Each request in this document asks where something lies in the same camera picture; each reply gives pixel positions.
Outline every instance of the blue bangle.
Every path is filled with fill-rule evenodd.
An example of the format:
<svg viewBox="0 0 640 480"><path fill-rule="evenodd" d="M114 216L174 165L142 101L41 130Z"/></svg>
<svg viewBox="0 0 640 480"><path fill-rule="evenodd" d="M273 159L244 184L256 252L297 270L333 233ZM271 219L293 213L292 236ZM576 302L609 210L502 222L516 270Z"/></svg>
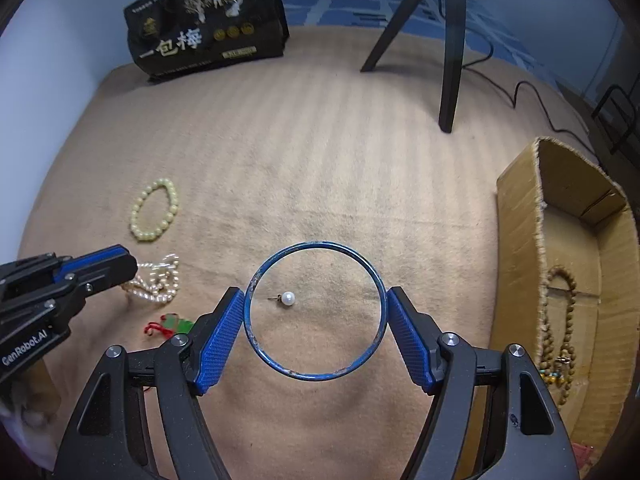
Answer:
<svg viewBox="0 0 640 480"><path fill-rule="evenodd" d="M293 370L285 368L279 362L274 361L274 359L271 358L267 354L267 352L265 352L261 348L260 343L258 343L258 339L254 335L254 330L251 327L251 300L254 295L255 287L258 285L260 278L269 269L269 267L271 267L278 260L281 260L291 253L303 251L305 249L329 249L342 254L346 254L350 258L353 258L369 273L369 276L371 276L373 282L376 284L378 294L380 295L380 325L378 326L378 332L376 333L375 338L373 338L373 342L371 343L369 348L367 348L362 353L362 355L359 356L349 366L341 368L340 370L336 370L335 372L329 374L301 374L299 372L295 372ZM246 336L249 338L249 343L251 343L251 346L254 348L255 352L260 356L260 359L267 363L271 368L283 375L292 377L294 379L299 379L301 381L329 381L331 379L342 377L343 375L353 372L356 368L362 366L365 361L373 355L373 352L375 352L380 345L382 336L385 335L387 316L388 308L386 306L385 285L382 283L382 279L376 272L376 269L374 269L374 267L366 259L360 256L353 249L350 249L344 245L336 244L334 242L302 242L301 244L295 244L291 247L287 247L278 251L260 266L260 269L258 269L258 271L254 274L251 281L249 282L249 286L246 288L246 292L244 294L244 330L246 332Z"/></svg>

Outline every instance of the tripod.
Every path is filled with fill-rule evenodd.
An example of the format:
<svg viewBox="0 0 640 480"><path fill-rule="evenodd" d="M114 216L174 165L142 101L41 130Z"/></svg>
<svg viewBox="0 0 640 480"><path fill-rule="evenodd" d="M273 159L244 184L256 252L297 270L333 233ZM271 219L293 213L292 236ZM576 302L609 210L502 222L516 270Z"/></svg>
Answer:
<svg viewBox="0 0 640 480"><path fill-rule="evenodd" d="M421 0L402 0L382 36L360 69L371 72L389 44L409 19ZM450 134L453 126L453 115L456 112L460 73L462 72L462 55L465 49L466 0L445 0L447 5L446 33L444 47L444 74L442 76L442 96L440 98L440 129Z"/></svg>

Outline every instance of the white wall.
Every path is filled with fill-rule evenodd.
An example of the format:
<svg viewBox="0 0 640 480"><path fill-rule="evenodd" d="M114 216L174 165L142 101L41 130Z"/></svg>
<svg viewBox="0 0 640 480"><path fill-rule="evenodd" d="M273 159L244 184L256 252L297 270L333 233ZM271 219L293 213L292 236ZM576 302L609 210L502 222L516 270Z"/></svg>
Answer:
<svg viewBox="0 0 640 480"><path fill-rule="evenodd" d="M0 36L0 263L13 260L40 185L104 76L131 62L135 0L25 0Z"/></svg>
<svg viewBox="0 0 640 480"><path fill-rule="evenodd" d="M606 72L622 27L608 0L477 0L544 63L560 82L578 93L588 88L587 97L595 99L590 84ZM598 70L601 60L603 66Z"/></svg>

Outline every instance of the textured blue pad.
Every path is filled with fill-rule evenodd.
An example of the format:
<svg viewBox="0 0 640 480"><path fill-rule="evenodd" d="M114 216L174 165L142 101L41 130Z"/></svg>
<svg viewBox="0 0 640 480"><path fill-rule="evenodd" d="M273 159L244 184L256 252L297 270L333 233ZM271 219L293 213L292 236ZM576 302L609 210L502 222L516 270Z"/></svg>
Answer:
<svg viewBox="0 0 640 480"><path fill-rule="evenodd" d="M429 368L429 352L400 301L391 290L387 291L386 299L389 306L389 326L411 380L429 393L435 386L435 380Z"/></svg>
<svg viewBox="0 0 640 480"><path fill-rule="evenodd" d="M243 308L244 292L238 290L202 349L200 372L193 381L199 395L203 395L210 386L218 384L226 359L242 325Z"/></svg>

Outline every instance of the black bag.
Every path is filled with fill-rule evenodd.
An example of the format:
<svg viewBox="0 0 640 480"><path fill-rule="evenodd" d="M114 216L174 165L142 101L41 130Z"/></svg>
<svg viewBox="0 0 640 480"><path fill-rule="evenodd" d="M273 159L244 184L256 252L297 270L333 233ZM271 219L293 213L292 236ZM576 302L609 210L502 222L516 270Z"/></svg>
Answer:
<svg viewBox="0 0 640 480"><path fill-rule="evenodd" d="M163 81L199 70L282 56L282 0L138 0L124 9L134 62Z"/></svg>

